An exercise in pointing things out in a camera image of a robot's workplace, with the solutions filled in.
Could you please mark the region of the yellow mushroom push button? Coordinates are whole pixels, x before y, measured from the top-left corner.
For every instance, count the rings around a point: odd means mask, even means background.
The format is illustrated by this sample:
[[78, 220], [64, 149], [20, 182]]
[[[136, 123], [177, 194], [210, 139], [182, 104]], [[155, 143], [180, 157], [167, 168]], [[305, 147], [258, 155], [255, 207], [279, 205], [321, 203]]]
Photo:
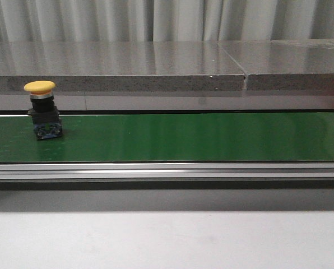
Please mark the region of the yellow mushroom push button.
[[30, 93], [33, 107], [28, 115], [32, 118], [38, 140], [57, 138], [63, 134], [62, 120], [54, 103], [54, 88], [55, 83], [47, 80], [29, 82], [24, 86], [24, 90]]

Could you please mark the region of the grey speckled stone slab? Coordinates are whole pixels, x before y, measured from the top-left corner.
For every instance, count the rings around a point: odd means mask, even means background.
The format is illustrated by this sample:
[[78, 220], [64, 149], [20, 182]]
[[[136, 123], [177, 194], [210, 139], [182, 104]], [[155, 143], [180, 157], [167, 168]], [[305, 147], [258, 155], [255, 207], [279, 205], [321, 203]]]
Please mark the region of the grey speckled stone slab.
[[244, 73], [214, 42], [0, 43], [0, 90], [35, 80], [72, 92], [235, 92]]

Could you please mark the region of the green conveyor belt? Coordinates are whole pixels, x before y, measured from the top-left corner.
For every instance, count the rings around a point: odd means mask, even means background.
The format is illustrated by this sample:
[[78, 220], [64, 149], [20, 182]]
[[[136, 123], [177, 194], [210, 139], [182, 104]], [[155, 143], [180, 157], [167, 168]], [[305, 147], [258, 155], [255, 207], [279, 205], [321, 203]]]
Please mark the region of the green conveyor belt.
[[0, 163], [334, 161], [334, 113], [65, 115], [38, 140], [29, 117], [0, 117]]

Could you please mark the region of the grey stone slab right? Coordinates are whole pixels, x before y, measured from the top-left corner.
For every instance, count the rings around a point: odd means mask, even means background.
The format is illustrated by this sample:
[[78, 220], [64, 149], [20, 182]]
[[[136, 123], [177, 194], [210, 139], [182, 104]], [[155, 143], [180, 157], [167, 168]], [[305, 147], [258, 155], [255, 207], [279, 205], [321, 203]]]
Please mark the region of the grey stone slab right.
[[334, 39], [220, 41], [242, 68], [246, 90], [334, 94]]

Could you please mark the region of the white pleated curtain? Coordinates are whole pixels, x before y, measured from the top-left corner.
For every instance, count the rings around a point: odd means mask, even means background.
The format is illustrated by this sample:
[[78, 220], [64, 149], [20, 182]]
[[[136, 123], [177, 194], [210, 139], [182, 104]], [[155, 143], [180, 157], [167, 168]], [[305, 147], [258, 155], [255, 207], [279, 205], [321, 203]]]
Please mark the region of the white pleated curtain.
[[0, 1], [0, 41], [334, 39], [334, 1]]

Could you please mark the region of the aluminium conveyor side rail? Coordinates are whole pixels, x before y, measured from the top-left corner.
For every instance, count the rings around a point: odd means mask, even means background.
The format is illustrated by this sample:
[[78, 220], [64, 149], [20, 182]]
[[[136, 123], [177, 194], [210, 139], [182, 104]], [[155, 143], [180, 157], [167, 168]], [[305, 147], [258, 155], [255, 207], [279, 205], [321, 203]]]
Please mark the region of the aluminium conveyor side rail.
[[0, 183], [334, 180], [334, 162], [0, 164]]

